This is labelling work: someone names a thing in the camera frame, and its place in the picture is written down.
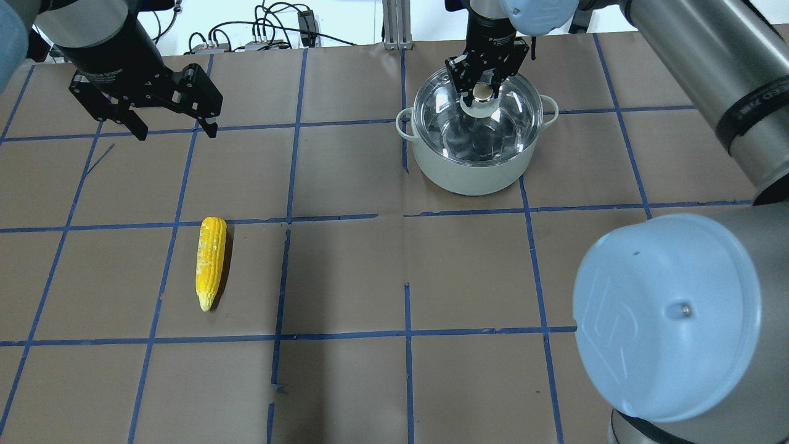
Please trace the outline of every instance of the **metal frame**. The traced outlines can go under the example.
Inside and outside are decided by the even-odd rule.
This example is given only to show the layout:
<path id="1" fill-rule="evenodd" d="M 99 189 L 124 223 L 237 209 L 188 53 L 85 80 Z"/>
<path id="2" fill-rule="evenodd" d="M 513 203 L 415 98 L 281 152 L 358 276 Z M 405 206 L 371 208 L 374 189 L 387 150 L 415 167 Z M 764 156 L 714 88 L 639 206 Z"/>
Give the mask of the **metal frame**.
<path id="1" fill-rule="evenodd" d="M 413 48 L 411 40 L 411 0 L 383 2 L 383 47 L 388 50 Z"/>

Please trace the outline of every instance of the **white wall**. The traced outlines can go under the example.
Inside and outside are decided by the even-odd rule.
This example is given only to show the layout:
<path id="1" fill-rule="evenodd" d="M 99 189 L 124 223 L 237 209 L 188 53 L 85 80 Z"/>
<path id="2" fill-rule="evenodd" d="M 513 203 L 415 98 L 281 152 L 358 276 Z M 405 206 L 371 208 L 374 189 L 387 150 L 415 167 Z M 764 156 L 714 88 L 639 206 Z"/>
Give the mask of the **white wall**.
<path id="1" fill-rule="evenodd" d="M 301 0 L 309 5 L 318 20 L 319 31 L 359 44 L 380 41 L 383 23 L 381 0 Z M 789 23 L 787 0 L 753 0 L 772 23 Z M 223 21 L 253 21 L 254 7 L 259 0 L 184 0 L 183 11 L 178 14 L 173 29 L 159 41 L 163 55 L 179 55 L 189 50 L 189 34 L 195 31 L 206 34 L 215 24 Z M 297 16 L 293 10 L 279 13 L 286 27 L 298 28 Z M 466 37 L 466 12 L 448 13 L 443 8 L 443 0 L 411 0 L 411 32 L 414 40 L 463 40 Z M 172 18 L 169 11 L 159 13 L 162 26 L 166 27 Z M 140 22 L 155 36 L 156 21 L 153 13 L 141 13 Z M 566 32 L 569 24 L 556 29 L 553 33 Z M 239 47 L 252 39 L 251 26 L 233 24 L 222 28 L 230 35 L 233 47 Z M 596 11 L 589 26 L 590 32 L 630 31 L 633 28 L 624 19 L 616 6 Z M 297 32 L 289 32 L 294 46 L 300 43 Z M 323 46 L 337 46 L 341 43 L 321 38 Z"/>

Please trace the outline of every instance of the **corn cob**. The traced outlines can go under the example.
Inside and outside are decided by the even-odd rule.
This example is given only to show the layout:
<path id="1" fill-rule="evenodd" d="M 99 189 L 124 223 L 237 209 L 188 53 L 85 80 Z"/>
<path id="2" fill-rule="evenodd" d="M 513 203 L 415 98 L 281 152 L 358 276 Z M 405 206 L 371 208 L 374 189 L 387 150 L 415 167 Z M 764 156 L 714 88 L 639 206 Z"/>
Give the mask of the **corn cob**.
<path id="1" fill-rule="evenodd" d="M 227 223 L 218 217 L 206 217 L 200 225 L 200 241 L 197 243 L 197 269 L 195 289 L 203 311 L 211 309 L 222 278 L 222 263 L 225 259 Z"/>

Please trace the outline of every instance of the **cable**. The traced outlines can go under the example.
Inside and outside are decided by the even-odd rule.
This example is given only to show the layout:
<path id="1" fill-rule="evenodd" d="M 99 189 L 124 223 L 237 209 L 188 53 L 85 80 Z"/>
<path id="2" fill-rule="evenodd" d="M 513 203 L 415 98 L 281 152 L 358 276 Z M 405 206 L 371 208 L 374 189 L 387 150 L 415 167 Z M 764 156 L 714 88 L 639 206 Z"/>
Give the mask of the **cable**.
<path id="1" fill-rule="evenodd" d="M 277 9 L 276 11 L 271 10 L 271 8 L 279 5 L 282 5 L 282 8 Z M 293 8 L 300 13 L 304 12 L 301 9 L 298 9 L 296 6 L 304 6 L 308 11 L 310 10 L 309 6 L 305 5 L 304 3 L 288 3 L 288 2 L 274 2 L 271 4 L 271 6 L 268 7 L 268 10 L 271 11 L 271 13 L 281 13 L 282 11 L 288 8 Z"/>
<path id="2" fill-rule="evenodd" d="M 232 48 L 233 45 L 230 44 L 230 37 L 228 37 L 227 32 L 224 32 L 222 29 L 214 29 L 214 41 L 216 42 L 217 46 L 219 45 L 219 41 L 216 39 L 217 32 L 221 32 L 222 34 L 225 35 L 225 38 L 227 39 L 227 49 L 229 50 L 230 48 Z"/>
<path id="3" fill-rule="evenodd" d="M 273 10 L 273 8 L 275 6 L 280 6 L 280 5 L 282 5 L 282 8 L 277 9 L 276 11 Z M 281 13 L 282 11 L 284 11 L 286 9 L 293 8 L 298 13 L 307 12 L 307 11 L 302 11 L 301 9 L 298 9 L 297 6 L 304 6 L 307 9 L 307 11 L 311 11 L 312 10 L 312 9 L 310 9 L 309 6 L 305 5 L 304 3 L 288 3 L 288 2 L 274 2 L 273 4 L 271 4 L 271 6 L 268 7 L 268 10 L 271 11 L 271 13 Z M 306 25 L 307 31 L 311 32 L 312 29 L 310 29 L 310 27 L 309 27 L 309 22 L 305 21 L 305 25 Z"/>
<path id="4" fill-rule="evenodd" d="M 267 18 L 262 18 L 259 15 L 257 15 L 257 9 L 258 8 L 261 8 L 264 13 L 266 12 L 266 8 L 264 6 L 262 6 L 262 5 L 255 6 L 255 21 L 261 21 L 262 20 L 263 22 L 252 27 L 252 37 L 253 38 L 255 37 L 255 30 L 257 30 L 258 40 L 259 41 L 264 41 L 264 38 L 266 40 L 268 40 L 267 35 L 266 35 L 266 23 L 268 23 L 269 25 L 273 25 L 274 23 L 271 22 L 270 20 L 268 20 Z M 262 35 L 260 34 L 260 28 L 263 28 L 263 34 Z M 274 40 L 276 35 L 277 35 L 277 30 L 272 28 L 271 29 L 271 40 Z"/>
<path id="5" fill-rule="evenodd" d="M 177 15 L 178 15 L 178 12 L 175 10 L 175 8 L 173 8 L 173 18 L 172 18 L 172 20 L 170 20 L 170 24 L 169 24 L 169 25 L 167 25 L 167 27 L 166 27 L 166 28 L 164 28 L 164 31 L 161 31 L 161 32 L 159 33 L 159 35 L 158 35 L 158 36 L 156 36 L 156 38 L 155 38 L 155 39 L 153 39 L 153 42 L 154 42 L 154 44 L 156 44 L 156 43 L 159 43 L 159 39 L 161 39 L 162 37 L 164 37 L 164 35 L 165 35 L 165 34 L 167 34 L 168 32 L 170 32 L 170 30 L 173 28 L 173 25 L 175 24 L 175 17 L 176 17 Z"/>
<path id="6" fill-rule="evenodd" d="M 266 51 L 267 49 L 270 49 L 271 47 L 279 46 L 280 44 L 284 44 L 284 43 L 276 43 L 276 42 L 269 43 L 268 45 L 266 45 L 264 47 L 259 47 L 259 48 L 255 49 L 255 51 Z M 288 46 L 287 48 L 281 48 L 281 49 L 292 49 L 292 48 L 290 46 Z"/>
<path id="7" fill-rule="evenodd" d="M 285 30 L 285 27 L 284 27 L 285 25 L 282 24 L 281 20 L 279 20 L 279 17 L 277 17 L 277 14 L 272 13 L 270 9 L 266 9 L 266 13 L 263 14 L 263 20 L 264 21 L 268 18 L 268 14 L 271 14 L 273 16 L 273 18 L 277 20 L 277 23 L 279 23 L 280 29 Z M 285 32 L 285 41 L 287 41 L 288 46 L 294 47 L 293 44 L 290 42 L 290 37 L 288 36 L 287 32 Z"/>
<path id="8" fill-rule="evenodd" d="M 218 27 L 220 27 L 220 26 L 225 26 L 225 25 L 228 25 L 228 24 L 257 24 L 257 23 L 256 23 L 256 22 L 254 22 L 254 21 L 226 21 L 226 22 L 223 22 L 223 23 L 217 24 L 217 25 L 216 25 L 216 26 L 215 26 L 213 29 L 216 29 L 216 28 L 218 28 Z M 270 25 L 268 25 L 268 26 L 270 26 L 270 27 L 272 27 L 272 28 L 275 28 L 275 29 L 282 29 L 283 31 L 303 32 L 303 33 L 305 33 L 305 34 L 309 34 L 309 35 L 311 35 L 311 36 L 321 36 L 321 37 L 326 37 L 327 39 L 334 40 L 335 42 L 344 43 L 344 44 L 346 44 L 346 45 L 350 45 L 350 46 L 352 46 L 352 47 L 355 47 L 355 46 L 357 46 L 357 45 L 356 45 L 355 43 L 353 43 L 353 42 L 349 42 L 348 40 L 343 40 L 343 39 L 339 39 L 339 38 L 337 38 L 337 37 L 329 36 L 328 34 L 323 34 L 322 32 L 315 32 L 315 31 L 302 31 L 301 29 L 295 29 L 295 28 L 286 28 L 286 27 L 284 27 L 284 26 L 277 26 L 277 25 L 275 25 L 275 24 L 270 24 Z"/>
<path id="9" fill-rule="evenodd" d="M 192 47 L 192 39 L 194 38 L 194 36 L 200 36 L 200 39 L 203 40 L 203 45 L 208 46 L 208 41 L 205 39 L 205 36 L 203 36 L 203 34 L 201 34 L 199 32 L 193 32 L 192 35 L 189 36 L 189 53 L 190 54 L 194 54 L 195 53 L 195 51 L 193 50 L 193 47 Z"/>
<path id="10" fill-rule="evenodd" d="M 153 17 L 156 17 L 156 25 L 159 27 L 159 31 L 156 33 L 156 37 L 151 39 L 153 40 L 153 44 L 156 45 L 157 43 L 156 39 L 158 39 L 159 36 L 162 35 L 162 21 L 159 20 L 159 15 L 156 13 L 156 11 L 151 11 L 151 12 L 153 13 Z"/>

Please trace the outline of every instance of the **power adapter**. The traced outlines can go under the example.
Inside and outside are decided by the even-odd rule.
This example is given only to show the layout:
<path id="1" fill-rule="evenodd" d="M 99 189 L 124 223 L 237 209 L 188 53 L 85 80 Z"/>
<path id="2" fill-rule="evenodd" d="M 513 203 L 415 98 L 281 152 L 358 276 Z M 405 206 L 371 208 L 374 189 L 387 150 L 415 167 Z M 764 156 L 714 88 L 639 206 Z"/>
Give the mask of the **power adapter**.
<path id="1" fill-rule="evenodd" d="M 315 13 L 312 9 L 298 12 L 298 28 L 301 30 L 301 45 L 315 47 L 318 36 L 310 32 L 318 32 L 318 24 L 315 22 Z"/>

